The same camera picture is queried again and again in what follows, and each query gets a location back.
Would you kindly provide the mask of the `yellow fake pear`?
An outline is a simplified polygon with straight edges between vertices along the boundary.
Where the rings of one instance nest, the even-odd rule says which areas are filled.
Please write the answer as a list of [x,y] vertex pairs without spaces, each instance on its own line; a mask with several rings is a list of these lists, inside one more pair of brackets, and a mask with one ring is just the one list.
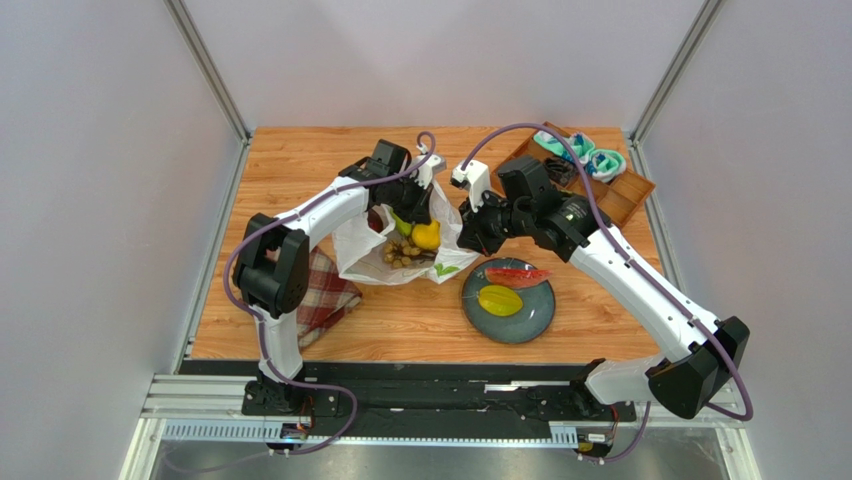
[[421,250],[437,251],[441,245],[441,223],[415,224],[410,234],[411,242]]

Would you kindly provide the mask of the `brown fake longan bunch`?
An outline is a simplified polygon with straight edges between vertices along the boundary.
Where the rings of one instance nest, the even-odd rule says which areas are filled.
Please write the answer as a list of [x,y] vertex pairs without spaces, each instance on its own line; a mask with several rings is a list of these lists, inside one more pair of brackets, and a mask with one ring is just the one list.
[[408,239],[388,240],[382,249],[382,260],[392,269],[433,262],[436,256],[435,251],[421,250]]

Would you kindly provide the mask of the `red fake watermelon slice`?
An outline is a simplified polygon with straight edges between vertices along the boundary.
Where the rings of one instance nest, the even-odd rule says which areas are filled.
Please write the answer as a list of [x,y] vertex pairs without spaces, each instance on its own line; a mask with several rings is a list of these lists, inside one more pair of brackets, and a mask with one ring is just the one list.
[[520,290],[532,288],[548,281],[552,272],[540,269],[488,267],[484,274],[491,284]]

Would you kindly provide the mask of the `green fake lime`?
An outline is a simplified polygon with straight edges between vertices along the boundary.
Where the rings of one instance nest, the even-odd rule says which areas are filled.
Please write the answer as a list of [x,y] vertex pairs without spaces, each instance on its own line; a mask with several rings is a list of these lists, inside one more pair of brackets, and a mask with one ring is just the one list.
[[403,237],[409,238],[411,236],[413,225],[406,221],[403,221],[395,212],[390,212],[392,219],[395,222],[395,230]]

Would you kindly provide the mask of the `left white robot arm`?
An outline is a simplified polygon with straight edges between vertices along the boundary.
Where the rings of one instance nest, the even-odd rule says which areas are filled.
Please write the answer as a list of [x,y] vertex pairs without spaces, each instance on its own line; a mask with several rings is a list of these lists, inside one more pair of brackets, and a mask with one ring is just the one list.
[[418,138],[421,154],[380,140],[371,155],[344,168],[320,193],[275,217],[253,216],[244,239],[230,254],[225,292],[255,320],[260,347],[259,374],[251,390],[255,401],[300,405],[310,384],[302,377],[297,309],[310,279],[310,254],[335,229],[384,204],[409,221],[428,219],[434,172],[446,163],[435,154],[432,134]]

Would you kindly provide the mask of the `yellow fake starfruit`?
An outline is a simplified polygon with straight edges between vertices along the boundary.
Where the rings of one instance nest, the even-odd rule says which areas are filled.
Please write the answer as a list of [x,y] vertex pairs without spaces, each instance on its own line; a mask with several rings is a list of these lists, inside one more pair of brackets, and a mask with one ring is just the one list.
[[514,290],[501,285],[488,285],[477,293],[479,306],[497,317],[512,316],[523,309],[523,300]]

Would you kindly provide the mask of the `white plastic bag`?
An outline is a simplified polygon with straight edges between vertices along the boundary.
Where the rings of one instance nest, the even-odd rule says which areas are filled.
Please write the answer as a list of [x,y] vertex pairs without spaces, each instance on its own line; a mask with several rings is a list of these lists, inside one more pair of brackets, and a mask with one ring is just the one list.
[[441,284],[468,268],[479,255],[457,245],[459,212],[436,181],[429,199],[429,225],[406,226],[386,205],[376,205],[331,234],[343,279],[396,286],[425,278]]

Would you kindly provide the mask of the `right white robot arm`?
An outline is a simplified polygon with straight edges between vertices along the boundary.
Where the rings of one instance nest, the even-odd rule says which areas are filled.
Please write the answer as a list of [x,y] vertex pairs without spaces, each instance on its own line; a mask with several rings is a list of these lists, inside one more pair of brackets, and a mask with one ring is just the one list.
[[660,351],[631,361],[595,360],[572,385],[589,402],[656,402],[692,419],[712,407],[736,377],[750,330],[698,306],[651,267],[592,198],[559,190],[544,165],[518,157],[498,170],[492,191],[487,165],[463,162],[451,173],[466,191],[460,205],[461,248],[496,254],[510,238],[529,237],[604,287],[651,335]]

